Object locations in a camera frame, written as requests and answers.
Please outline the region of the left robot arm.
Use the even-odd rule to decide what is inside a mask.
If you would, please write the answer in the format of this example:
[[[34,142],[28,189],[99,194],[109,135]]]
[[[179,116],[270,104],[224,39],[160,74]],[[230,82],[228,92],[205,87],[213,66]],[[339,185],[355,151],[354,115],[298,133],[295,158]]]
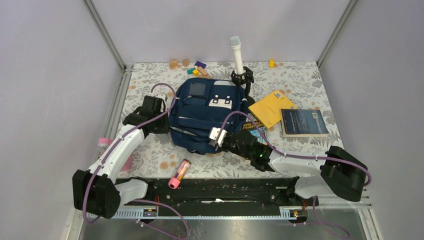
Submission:
[[[132,178],[122,183],[117,178],[128,158],[149,134],[168,132],[168,97],[145,96],[141,106],[128,114],[112,144],[87,170],[78,169],[72,176],[73,204],[105,219],[112,218],[119,207],[133,200],[148,206],[155,192],[145,180]]]

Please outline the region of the navy blue student backpack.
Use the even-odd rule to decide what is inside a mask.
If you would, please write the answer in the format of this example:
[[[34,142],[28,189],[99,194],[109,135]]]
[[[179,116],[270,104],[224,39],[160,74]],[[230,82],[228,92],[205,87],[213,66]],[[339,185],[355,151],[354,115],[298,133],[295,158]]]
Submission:
[[[242,129],[246,117],[231,112],[248,112],[246,92],[230,80],[189,78],[176,91],[176,102],[169,113],[168,125],[172,143],[190,153],[216,154],[210,144],[212,128],[228,133]]]

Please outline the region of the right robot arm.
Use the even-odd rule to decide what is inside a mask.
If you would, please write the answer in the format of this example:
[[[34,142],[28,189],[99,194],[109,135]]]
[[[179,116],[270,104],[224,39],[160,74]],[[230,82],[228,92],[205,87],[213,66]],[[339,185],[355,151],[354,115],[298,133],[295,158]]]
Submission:
[[[219,128],[210,132],[209,139],[212,146],[249,160],[261,172],[301,173],[290,180],[286,190],[287,201],[293,206],[331,193],[359,202],[371,180],[366,165],[339,146],[331,146],[325,153],[279,151],[270,144],[259,143],[249,131],[227,133]]]

